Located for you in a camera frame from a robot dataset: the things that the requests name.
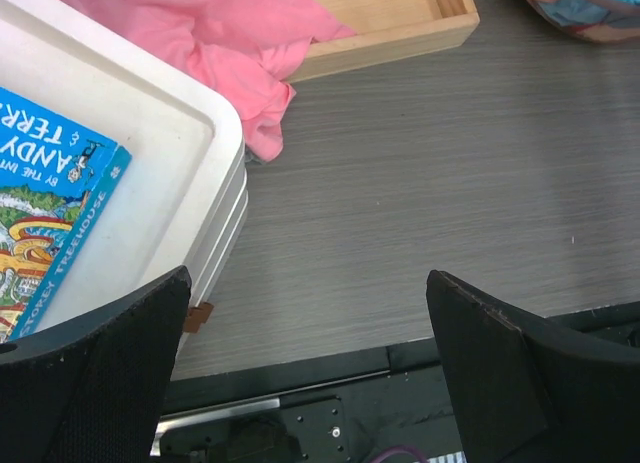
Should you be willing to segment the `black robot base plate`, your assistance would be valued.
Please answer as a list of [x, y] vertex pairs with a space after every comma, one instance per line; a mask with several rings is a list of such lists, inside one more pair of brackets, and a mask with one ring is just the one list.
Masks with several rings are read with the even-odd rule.
[[[635, 303], [548, 318], [620, 339]], [[469, 462], [435, 337], [176, 383], [155, 462]]]

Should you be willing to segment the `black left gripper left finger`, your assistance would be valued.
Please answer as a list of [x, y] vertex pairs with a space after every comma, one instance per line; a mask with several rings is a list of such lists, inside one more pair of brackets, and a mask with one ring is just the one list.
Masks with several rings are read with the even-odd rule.
[[2, 461], [150, 461], [190, 296], [179, 266], [2, 344]]

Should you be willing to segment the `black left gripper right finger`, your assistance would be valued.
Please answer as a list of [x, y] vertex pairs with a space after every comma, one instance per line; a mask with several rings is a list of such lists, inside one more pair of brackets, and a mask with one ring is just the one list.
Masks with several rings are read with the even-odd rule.
[[467, 461], [638, 461], [637, 324], [596, 336], [438, 270], [426, 301]]

